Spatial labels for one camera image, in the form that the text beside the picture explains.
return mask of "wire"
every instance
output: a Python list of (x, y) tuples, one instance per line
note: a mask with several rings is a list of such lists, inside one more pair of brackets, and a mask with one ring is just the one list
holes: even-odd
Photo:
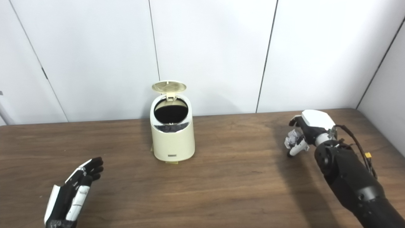
[(335, 125), (336, 127), (340, 127), (342, 130), (344, 130), (356, 143), (356, 146), (358, 147), (361, 157), (363, 157), (364, 165), (366, 166), (366, 169), (377, 179), (377, 174), (373, 168), (373, 164), (371, 162), (371, 158), (367, 158), (366, 154), (364, 153), (363, 148), (361, 147), (360, 143), (354, 136), (354, 134), (345, 126), (345, 125)]

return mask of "wood grain surface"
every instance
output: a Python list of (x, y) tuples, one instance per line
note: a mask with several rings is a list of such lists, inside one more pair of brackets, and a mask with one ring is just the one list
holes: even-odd
[[(372, 153), (387, 197), (405, 216), (405, 158), (358, 111), (327, 113)], [(286, 157), (296, 114), (195, 117), (196, 153), (178, 165), (150, 152), (148, 119), (0, 127), (0, 227), (43, 227), (52, 185), (97, 156), (105, 170), (79, 228), (360, 227), (323, 180), (314, 147)]]

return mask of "black glove-like hand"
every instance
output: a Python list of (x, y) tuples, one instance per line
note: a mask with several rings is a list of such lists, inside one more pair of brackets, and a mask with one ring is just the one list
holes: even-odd
[(62, 187), (53, 186), (44, 217), (46, 228), (75, 228), (77, 217), (93, 181), (100, 179), (103, 160), (96, 157), (81, 164)]

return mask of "cream trash can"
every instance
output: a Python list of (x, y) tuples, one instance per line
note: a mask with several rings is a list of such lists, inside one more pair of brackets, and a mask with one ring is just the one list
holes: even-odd
[(158, 96), (151, 106), (153, 152), (161, 161), (189, 159), (195, 152), (193, 115), (190, 100), (178, 94), (186, 89), (181, 82), (162, 81), (152, 89)]

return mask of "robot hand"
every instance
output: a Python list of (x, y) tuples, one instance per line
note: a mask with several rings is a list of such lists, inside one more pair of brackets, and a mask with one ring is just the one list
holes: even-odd
[(305, 110), (301, 115), (294, 116), (290, 126), (300, 127), (302, 134), (291, 131), (286, 138), (286, 147), (290, 149), (288, 157), (293, 157), (302, 150), (308, 150), (308, 145), (317, 146), (321, 142), (336, 138), (335, 123), (330, 116), (317, 110)]
[(100, 179), (103, 160), (96, 157), (81, 164), (63, 186), (54, 185), (44, 222), (46, 228), (75, 228), (77, 217), (93, 181)]
[[(309, 144), (315, 145), (315, 160), (336, 198), (365, 228), (405, 228), (405, 220), (386, 198), (372, 166), (371, 154), (365, 153), (354, 134), (345, 125), (335, 125), (328, 114), (305, 110), (295, 116), (290, 126), (300, 127), (286, 138), (289, 157)], [(360, 161), (351, 145), (336, 140), (336, 127), (355, 142), (363, 158)]]

